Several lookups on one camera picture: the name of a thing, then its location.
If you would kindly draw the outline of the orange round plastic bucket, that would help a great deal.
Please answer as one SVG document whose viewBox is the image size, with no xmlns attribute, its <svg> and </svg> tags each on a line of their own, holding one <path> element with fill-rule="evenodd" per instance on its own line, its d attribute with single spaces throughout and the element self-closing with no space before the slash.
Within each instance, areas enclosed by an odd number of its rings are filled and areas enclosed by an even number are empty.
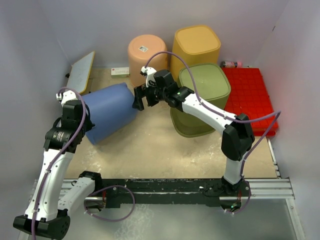
<svg viewBox="0 0 320 240">
<path fill-rule="evenodd" d="M 167 51 L 165 42 L 158 36 L 144 34 L 131 40 L 127 48 L 130 81 L 134 87 L 146 82 L 144 76 L 140 74 L 141 68 L 154 54 Z"/>
</svg>

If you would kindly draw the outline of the blue round plastic bucket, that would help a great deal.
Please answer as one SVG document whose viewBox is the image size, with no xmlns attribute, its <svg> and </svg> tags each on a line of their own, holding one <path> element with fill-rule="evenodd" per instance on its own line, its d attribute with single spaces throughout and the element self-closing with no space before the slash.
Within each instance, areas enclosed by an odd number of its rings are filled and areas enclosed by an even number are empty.
<svg viewBox="0 0 320 240">
<path fill-rule="evenodd" d="M 89 108 L 90 120 L 95 124 L 86 132 L 93 145 L 131 123 L 138 113 L 132 107 L 134 95 L 124 82 L 88 93 L 83 100 Z"/>
</svg>

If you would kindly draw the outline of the yellow mesh plastic basket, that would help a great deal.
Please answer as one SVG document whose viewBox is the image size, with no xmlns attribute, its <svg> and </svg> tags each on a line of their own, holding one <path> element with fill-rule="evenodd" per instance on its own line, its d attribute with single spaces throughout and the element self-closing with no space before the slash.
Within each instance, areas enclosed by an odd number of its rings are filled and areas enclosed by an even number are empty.
<svg viewBox="0 0 320 240">
<path fill-rule="evenodd" d="M 218 62 L 221 41 L 207 25 L 178 29 L 174 34 L 172 52 L 188 66 Z"/>
</svg>

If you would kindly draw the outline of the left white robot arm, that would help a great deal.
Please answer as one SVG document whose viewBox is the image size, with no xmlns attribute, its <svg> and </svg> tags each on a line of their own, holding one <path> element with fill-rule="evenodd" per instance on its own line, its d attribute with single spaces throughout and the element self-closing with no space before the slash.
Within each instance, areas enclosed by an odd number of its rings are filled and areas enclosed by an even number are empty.
<svg viewBox="0 0 320 240">
<path fill-rule="evenodd" d="M 70 227 L 71 215 L 88 195 L 103 191 L 100 173 L 84 171 L 71 190 L 60 196 L 67 168 L 86 131 L 94 124 L 89 108 L 80 100 L 63 104 L 62 116 L 46 133 L 43 163 L 33 197 L 25 213 L 16 216 L 13 227 L 30 235 L 61 240 Z"/>
</svg>

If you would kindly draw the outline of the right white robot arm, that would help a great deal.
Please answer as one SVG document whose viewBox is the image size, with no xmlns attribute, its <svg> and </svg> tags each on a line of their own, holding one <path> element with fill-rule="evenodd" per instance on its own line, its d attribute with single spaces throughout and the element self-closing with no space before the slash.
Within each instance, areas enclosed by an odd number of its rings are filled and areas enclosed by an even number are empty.
<svg viewBox="0 0 320 240">
<path fill-rule="evenodd" d="M 222 137 L 221 151 L 226 156 L 222 190 L 228 196 L 235 195 L 244 182 L 245 156 L 255 141 L 248 116 L 224 111 L 198 97 L 192 89 L 179 87 L 166 69 L 157 71 L 152 67 L 142 67 L 140 74 L 146 79 L 144 84 L 134 88 L 132 107 L 143 111 L 143 98 L 146 98 L 149 107 L 164 101 L 171 108 L 194 116 L 219 132 Z"/>
</svg>

